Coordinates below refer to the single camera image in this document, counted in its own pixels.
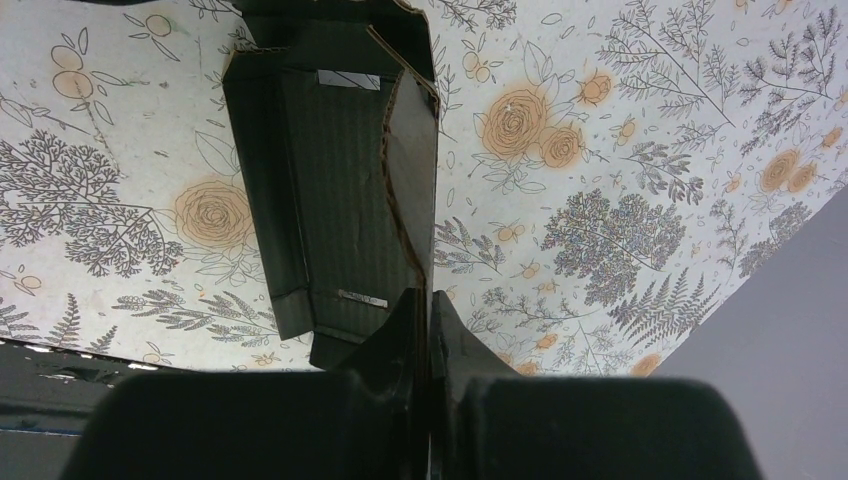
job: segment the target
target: leaf illustration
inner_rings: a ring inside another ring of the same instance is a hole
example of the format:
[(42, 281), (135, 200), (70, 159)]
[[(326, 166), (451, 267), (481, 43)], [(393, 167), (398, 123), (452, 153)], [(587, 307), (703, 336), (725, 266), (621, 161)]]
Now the leaf illustration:
[(6, 115), (12, 117), (18, 123), (32, 128), (32, 117), (19, 103), (4, 98), (0, 100), (0, 110), (3, 110)]
[(77, 45), (79, 45), (80, 48), (80, 55), (85, 55), (86, 52), (88, 52), (88, 27), (83, 27), (83, 29), (80, 30)]
[(240, 171), (234, 146), (214, 135), (203, 132), (195, 132), (194, 141), (200, 156), (212, 170), (227, 177)]
[(170, 50), (168, 50), (168, 48), (165, 45), (162, 45), (162, 42), (160, 42), (159, 40), (156, 40), (155, 38), (151, 38), (151, 40), (153, 40), (153, 44), (156, 45), (156, 48), (158, 48), (159, 51), (162, 52), (166, 57), (170, 58), (171, 60), (173, 60), (175, 62), (180, 61), (180, 59), (177, 58), (177, 56), (174, 55)]
[(109, 110), (106, 109), (106, 105), (100, 103), (100, 100), (94, 101), (94, 109), (97, 111), (97, 115), (103, 119), (104, 122), (109, 125), (115, 125), (115, 122), (112, 121), (112, 116), (109, 114)]
[(74, 49), (76, 49), (76, 48), (77, 48), (77, 46), (74, 44), (74, 41), (73, 41), (73, 40), (71, 40), (71, 37), (69, 37), (69, 36), (67, 36), (67, 35), (65, 35), (65, 34), (63, 33), (63, 34), (62, 34), (62, 39), (64, 39), (64, 40), (65, 40), (65, 43), (67, 43), (69, 47), (74, 48)]
[(91, 346), (86, 347), (86, 350), (98, 355), (105, 355), (109, 353), (109, 349), (112, 347), (112, 340), (115, 339), (116, 333), (118, 333), (118, 326), (113, 325), (105, 335), (89, 343)]
[(129, 21), (130, 21), (130, 23), (132, 23), (132, 24), (133, 24), (133, 25), (135, 25), (136, 27), (145, 28), (145, 26), (144, 26), (144, 22), (142, 22), (141, 20), (139, 20), (139, 19), (137, 19), (137, 18), (135, 18), (135, 17), (132, 17), (132, 16), (127, 15), (127, 14), (125, 13), (125, 14), (124, 14), (124, 18), (126, 18), (127, 20), (129, 20)]
[(53, 330), (50, 331), (51, 336), (44, 339), (56, 347), (79, 348), (79, 344), (76, 343), (79, 341), (79, 333), (77, 333), (80, 330), (79, 319), (77, 299), (69, 293), (65, 316), (53, 326)]
[(527, 42), (524, 47), (524, 72), (533, 85), (541, 85), (545, 79), (545, 64), (550, 59), (533, 42)]
[(559, 13), (549, 13), (542, 19), (542, 25), (556, 25), (562, 21), (562, 15)]
[(93, 71), (91, 72), (91, 76), (100, 80), (103, 83), (115, 85), (116, 87), (125, 87), (129, 85), (129, 83), (127, 83), (125, 80), (121, 80), (120, 78), (109, 75), (106, 72)]

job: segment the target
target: cardboard flap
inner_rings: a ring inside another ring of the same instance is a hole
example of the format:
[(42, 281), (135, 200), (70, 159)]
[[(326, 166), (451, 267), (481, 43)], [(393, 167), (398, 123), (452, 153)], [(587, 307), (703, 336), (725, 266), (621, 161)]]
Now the cardboard flap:
[(412, 249), (415, 266), (429, 277), (433, 252), (436, 129), (428, 94), (404, 72), (386, 112), (383, 136), (386, 188), (401, 240)]

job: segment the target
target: dark cardboard panel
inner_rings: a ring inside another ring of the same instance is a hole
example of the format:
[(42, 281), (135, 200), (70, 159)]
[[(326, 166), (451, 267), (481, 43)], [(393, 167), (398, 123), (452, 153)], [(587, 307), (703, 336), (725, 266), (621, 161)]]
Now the dark cardboard panel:
[(287, 295), (272, 297), (271, 305), (274, 308), (274, 318), (277, 319), (280, 338), (293, 338), (312, 330), (312, 304), (309, 292), (305, 288)]
[[(257, 56), (236, 55), (230, 71), (248, 69)], [(282, 298), (308, 285), (301, 239), (299, 207), (292, 171), (285, 102), (273, 77), (227, 81), (224, 85), (233, 137), (239, 152), (256, 237), (282, 338), (312, 328), (310, 318), (286, 315)], [(302, 312), (302, 302), (292, 312)]]
[[(380, 91), (333, 87), (306, 73), (284, 75), (281, 82), (310, 290), (368, 295), (387, 300), (391, 309), (415, 285), (392, 225), (379, 160), (391, 85), (382, 82)], [(385, 311), (350, 303), (376, 313), (339, 318), (316, 306), (316, 323), (370, 334), (385, 321)]]
[(399, 80), (386, 125), (386, 167), (404, 234), (417, 257), (422, 276), (433, 252), (433, 209), (436, 181), (435, 119), (428, 94), (405, 74)]

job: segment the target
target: orange fruit illustration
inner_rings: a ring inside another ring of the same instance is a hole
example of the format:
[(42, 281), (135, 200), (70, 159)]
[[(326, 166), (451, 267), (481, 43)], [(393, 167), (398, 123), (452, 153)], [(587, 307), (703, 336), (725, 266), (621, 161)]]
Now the orange fruit illustration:
[(53, 87), (59, 94), (82, 100), (94, 93), (91, 80), (79, 72), (60, 72), (53, 77)]

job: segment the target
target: botanical print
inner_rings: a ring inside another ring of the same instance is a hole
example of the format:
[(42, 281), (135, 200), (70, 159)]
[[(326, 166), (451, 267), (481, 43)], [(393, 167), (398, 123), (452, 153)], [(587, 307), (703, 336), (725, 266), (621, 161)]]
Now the botanical print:
[(168, 357), (173, 357), (173, 353), (163, 352), (161, 348), (159, 348), (153, 342), (147, 342), (147, 345), (150, 347), (150, 353), (146, 353), (141, 360), (144, 363), (150, 363), (152, 365), (161, 364), (171, 366), (173, 362)]
[(712, 110), (720, 123), (680, 123), (675, 151), (702, 150), (724, 125), (728, 99), (739, 86), (739, 67), (727, 61), (722, 46), (708, 42), (715, 18), (714, 0), (689, 0), (654, 14), (657, 5), (633, 0), (613, 20), (599, 58), (621, 75), (626, 98), (662, 98), (663, 118), (688, 120), (693, 112)]
[(445, 220), (444, 225), (436, 224), (436, 247), (437, 267), (450, 268), (452, 273), (459, 274), (471, 273), (475, 265), (484, 265), (502, 275), (498, 265), (506, 261), (506, 256), (501, 246), (495, 245), (486, 235), (480, 235), (479, 239), (472, 238), (462, 221), (456, 217), (453, 223)]
[(64, 235), (65, 257), (95, 277), (130, 277), (142, 262), (164, 275), (176, 265), (182, 245), (165, 239), (153, 208), (121, 203), (118, 172), (97, 149), (43, 130), (19, 147), (0, 140), (0, 193), (12, 200), (0, 210), (0, 247)]
[(162, 15), (150, 15), (142, 22), (141, 20), (131, 15), (127, 15), (126, 13), (124, 14), (124, 18), (126, 18), (128, 22), (132, 23), (136, 27), (144, 29), (144, 31), (142, 32), (130, 35), (130, 38), (134, 38), (136, 40), (150, 39), (153, 45), (155, 45), (156, 48), (158, 48), (159, 51), (162, 52), (162, 55), (165, 55), (166, 58), (175, 62), (180, 61), (179, 57), (174, 55), (174, 53), (168, 50), (168, 47), (166, 47), (165, 44), (162, 43), (164, 41), (164, 38), (174, 31), (174, 27), (171, 25), (170, 20), (163, 17)]
[(745, 63), (749, 83), (739, 93), (742, 106), (766, 93), (768, 106), (757, 116), (750, 140), (742, 144), (742, 155), (766, 143), (769, 136), (795, 127), (822, 98), (830, 99), (828, 87), (836, 68), (836, 48), (842, 20), (836, 7), (819, 12), (803, 32), (790, 31), (770, 40), (770, 58), (759, 56)]
[(86, 69), (83, 58), (88, 54), (88, 38), (88, 27), (83, 27), (80, 30), (76, 42), (63, 33), (64, 45), (56, 45), (50, 50), (50, 58), (53, 63), (62, 69), (53, 77), (53, 88), (59, 95), (78, 101), (71, 108), (71, 111), (86, 112), (94, 125), (99, 140), (103, 142), (103, 134), (97, 126), (95, 114), (97, 118), (109, 125), (115, 125), (112, 114), (109, 113), (109, 109), (103, 103), (103, 100), (109, 96), (106, 85), (128, 87), (138, 83), (146, 83), (141, 81), (130, 82), (106, 72)]
[(277, 324), (270, 311), (254, 310), (246, 301), (230, 292), (226, 297), (213, 295), (201, 298), (206, 311), (185, 307), (185, 298), (166, 290), (149, 290), (141, 296), (123, 296), (117, 299), (115, 310), (135, 312), (132, 317), (156, 317), (156, 322), (168, 325), (169, 330), (192, 331), (205, 328), (218, 342), (237, 342), (242, 347), (269, 345), (278, 340)]
[(710, 208), (710, 216), (717, 218), (720, 222), (715, 233), (719, 235), (717, 249), (725, 249), (726, 254), (718, 258), (717, 262), (730, 269), (727, 281), (733, 277), (736, 261), (742, 255), (742, 250), (748, 245), (748, 235), (743, 234), (745, 230), (745, 219), (736, 221), (736, 208), (727, 200), (719, 199)]
[(638, 194), (621, 198), (618, 208), (600, 189), (568, 197), (545, 225), (542, 250), (559, 248), (556, 274), (590, 277), (586, 305), (608, 306), (636, 286), (642, 267), (661, 271), (686, 232), (672, 205), (651, 207)]
[[(434, 286), (522, 374), (650, 374), (848, 184), (838, 2), (406, 3), (439, 96)], [(259, 48), (239, 10), (0, 9), (0, 337), (310, 368), (223, 95)]]
[(14, 285), (19, 292), (23, 292), (30, 297), (34, 297), (36, 293), (38, 293), (37, 290), (44, 285), (44, 282), (42, 282), (39, 277), (29, 274), (24, 275), (24, 273), (26, 273), (26, 265), (24, 264), (18, 266), (16, 273), (17, 275), (12, 272), (0, 270), (0, 277), (11, 281), (12, 285)]
[(24, 320), (29, 312), (16, 312), (17, 306), (3, 306), (3, 297), (0, 297), (0, 336), (12, 340), (37, 340), (41, 335), (32, 333), (40, 329)]
[(427, 0), (431, 7), (442, 10), (442, 18), (467, 32), (480, 26), (479, 19), (485, 18), (486, 28), (503, 30), (515, 22), (514, 0)]
[(760, 268), (777, 249), (801, 229), (812, 212), (806, 205), (798, 202), (769, 220), (766, 239), (751, 245), (739, 263), (742, 271), (739, 278), (744, 278)]
[(674, 287), (671, 287), (671, 274), (665, 277), (659, 290), (654, 293), (656, 280), (639, 297), (634, 294), (609, 312), (618, 328), (634, 344), (644, 342), (646, 347), (658, 341), (675, 336), (679, 339), (690, 333), (706, 318), (716, 306), (715, 294), (720, 287), (707, 292), (704, 275), (701, 274), (698, 285), (690, 292), (687, 272), (684, 268)]

